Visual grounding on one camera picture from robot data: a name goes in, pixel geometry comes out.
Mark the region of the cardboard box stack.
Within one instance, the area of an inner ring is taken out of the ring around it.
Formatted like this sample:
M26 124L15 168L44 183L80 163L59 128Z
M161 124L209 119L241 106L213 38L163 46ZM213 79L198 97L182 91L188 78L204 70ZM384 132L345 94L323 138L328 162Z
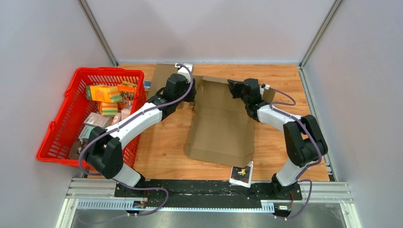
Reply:
M244 167L255 151L255 123L228 80L196 76L194 116L185 144L190 159Z

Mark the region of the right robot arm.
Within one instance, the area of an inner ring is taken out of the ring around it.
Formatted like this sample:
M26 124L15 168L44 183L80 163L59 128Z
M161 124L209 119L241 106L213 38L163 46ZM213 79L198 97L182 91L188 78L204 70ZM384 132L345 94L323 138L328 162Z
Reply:
M300 116L276 107L278 102L263 99L266 91L280 90L257 79L244 81L228 80L234 99L241 99L247 115L253 120L275 127L284 134L288 159L283 167L272 176L271 193L277 199L285 198L297 184L302 174L312 166L321 163L328 153L328 146L317 119L311 115Z

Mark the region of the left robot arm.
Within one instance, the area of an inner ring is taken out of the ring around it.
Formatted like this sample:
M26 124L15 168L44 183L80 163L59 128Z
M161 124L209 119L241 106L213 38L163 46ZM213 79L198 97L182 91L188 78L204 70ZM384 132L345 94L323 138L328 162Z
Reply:
M79 161L85 161L106 179L127 186L134 197L145 191L143 176L124 162L123 149L149 127L166 119L181 102L192 102L195 87L192 74L175 73L139 110L105 129L95 127L82 150Z

